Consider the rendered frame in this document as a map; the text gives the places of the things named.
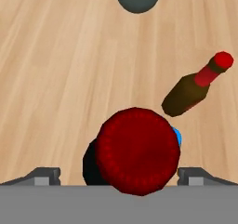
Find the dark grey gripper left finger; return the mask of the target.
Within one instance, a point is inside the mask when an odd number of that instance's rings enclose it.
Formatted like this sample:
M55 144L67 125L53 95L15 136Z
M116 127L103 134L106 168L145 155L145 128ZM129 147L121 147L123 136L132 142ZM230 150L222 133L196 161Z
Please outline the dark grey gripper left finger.
M21 178L15 178L1 183L1 186L59 186L59 167L36 167L33 171Z

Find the brown glass bottle red neck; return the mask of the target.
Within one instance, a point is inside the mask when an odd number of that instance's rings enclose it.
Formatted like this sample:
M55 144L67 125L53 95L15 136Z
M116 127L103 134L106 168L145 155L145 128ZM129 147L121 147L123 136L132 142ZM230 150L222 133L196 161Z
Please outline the brown glass bottle red neck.
M163 100L164 113L176 117L200 103L205 99L211 83L226 72L233 62L234 58L230 53L221 51L199 72L183 76Z

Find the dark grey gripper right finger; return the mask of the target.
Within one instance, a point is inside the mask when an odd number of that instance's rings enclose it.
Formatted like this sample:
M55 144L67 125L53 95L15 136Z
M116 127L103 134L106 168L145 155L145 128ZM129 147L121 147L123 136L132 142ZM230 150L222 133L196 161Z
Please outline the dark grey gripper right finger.
M237 186L237 183L210 175L202 167L180 167L178 169L179 186Z

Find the black bottle with red cap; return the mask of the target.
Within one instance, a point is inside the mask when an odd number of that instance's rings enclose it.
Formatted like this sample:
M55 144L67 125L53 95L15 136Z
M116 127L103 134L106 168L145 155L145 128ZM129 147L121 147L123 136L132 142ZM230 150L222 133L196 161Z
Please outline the black bottle with red cap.
M180 147L168 121L149 109L121 110L102 124L83 157L88 185L111 185L145 196L161 190L178 169Z

